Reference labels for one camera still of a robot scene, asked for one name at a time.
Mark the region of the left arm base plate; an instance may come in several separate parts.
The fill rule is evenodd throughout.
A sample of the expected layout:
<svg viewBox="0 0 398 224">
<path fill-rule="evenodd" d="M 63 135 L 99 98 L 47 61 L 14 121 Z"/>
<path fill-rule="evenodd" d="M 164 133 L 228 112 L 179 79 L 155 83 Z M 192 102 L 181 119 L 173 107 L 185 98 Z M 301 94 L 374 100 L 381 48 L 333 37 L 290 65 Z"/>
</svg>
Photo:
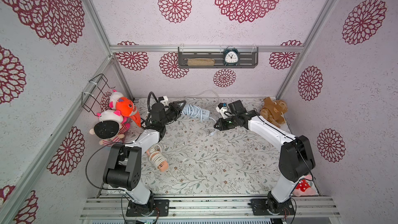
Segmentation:
<svg viewBox="0 0 398 224">
<path fill-rule="evenodd" d="M 165 217 L 169 215 L 169 200 L 149 200 L 147 204 L 129 201 L 126 217 Z"/>
</svg>

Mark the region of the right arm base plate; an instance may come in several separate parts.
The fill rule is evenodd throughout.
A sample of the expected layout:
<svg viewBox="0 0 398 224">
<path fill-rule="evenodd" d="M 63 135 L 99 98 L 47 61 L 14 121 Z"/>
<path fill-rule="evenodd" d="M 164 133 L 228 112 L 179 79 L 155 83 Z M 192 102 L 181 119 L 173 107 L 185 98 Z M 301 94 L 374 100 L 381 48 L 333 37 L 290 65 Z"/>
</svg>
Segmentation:
<svg viewBox="0 0 398 224">
<path fill-rule="evenodd" d="M 294 204 L 291 199 L 279 203 L 274 199 L 258 198 L 251 199 L 248 205 L 251 207 L 255 216 L 292 216 L 295 214 Z"/>
</svg>

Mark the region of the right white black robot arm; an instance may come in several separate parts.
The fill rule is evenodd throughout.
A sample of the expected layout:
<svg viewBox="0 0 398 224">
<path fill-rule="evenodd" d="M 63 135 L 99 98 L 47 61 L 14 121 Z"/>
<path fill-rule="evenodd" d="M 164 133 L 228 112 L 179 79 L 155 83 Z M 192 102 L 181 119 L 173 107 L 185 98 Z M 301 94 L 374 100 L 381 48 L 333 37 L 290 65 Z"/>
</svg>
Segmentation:
<svg viewBox="0 0 398 224">
<path fill-rule="evenodd" d="M 270 198 L 276 203 L 285 203 L 298 182 L 311 173 L 316 163 L 309 139 L 295 136 L 272 125 L 255 110 L 246 110 L 240 100 L 233 103 L 220 103 L 216 111 L 221 114 L 214 125 L 219 131 L 244 127 L 263 137 L 279 152 L 279 170 L 281 176 L 270 192 Z"/>
</svg>

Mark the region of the light blue power strip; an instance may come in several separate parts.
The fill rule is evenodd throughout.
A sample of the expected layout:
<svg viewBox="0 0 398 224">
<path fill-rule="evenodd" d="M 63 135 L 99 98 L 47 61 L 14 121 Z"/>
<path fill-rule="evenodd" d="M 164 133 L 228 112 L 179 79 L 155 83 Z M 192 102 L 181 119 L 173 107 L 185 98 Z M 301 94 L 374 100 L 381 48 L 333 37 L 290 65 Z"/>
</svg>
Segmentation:
<svg viewBox="0 0 398 224">
<path fill-rule="evenodd" d="M 197 122 L 204 122 L 211 120 L 214 123 L 216 123 L 216 120 L 210 116 L 209 110 L 205 110 L 196 105 L 191 105 L 188 103 L 185 104 L 182 110 L 182 115 L 184 115 L 188 119 L 196 120 Z"/>
</svg>

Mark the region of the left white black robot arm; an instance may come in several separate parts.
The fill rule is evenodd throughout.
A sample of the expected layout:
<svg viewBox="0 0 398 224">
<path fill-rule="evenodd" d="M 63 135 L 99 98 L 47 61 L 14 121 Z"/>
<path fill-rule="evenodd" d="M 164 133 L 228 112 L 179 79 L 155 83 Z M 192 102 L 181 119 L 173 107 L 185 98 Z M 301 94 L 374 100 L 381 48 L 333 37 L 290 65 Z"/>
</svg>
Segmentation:
<svg viewBox="0 0 398 224">
<path fill-rule="evenodd" d="M 168 105 L 154 103 L 149 109 L 143 133 L 133 142 L 111 147 L 103 182 L 124 191 L 132 203 L 152 207 L 153 193 L 141 181 L 142 156 L 163 139 L 166 126 L 178 120 L 185 105 L 186 101 L 174 101 Z"/>
</svg>

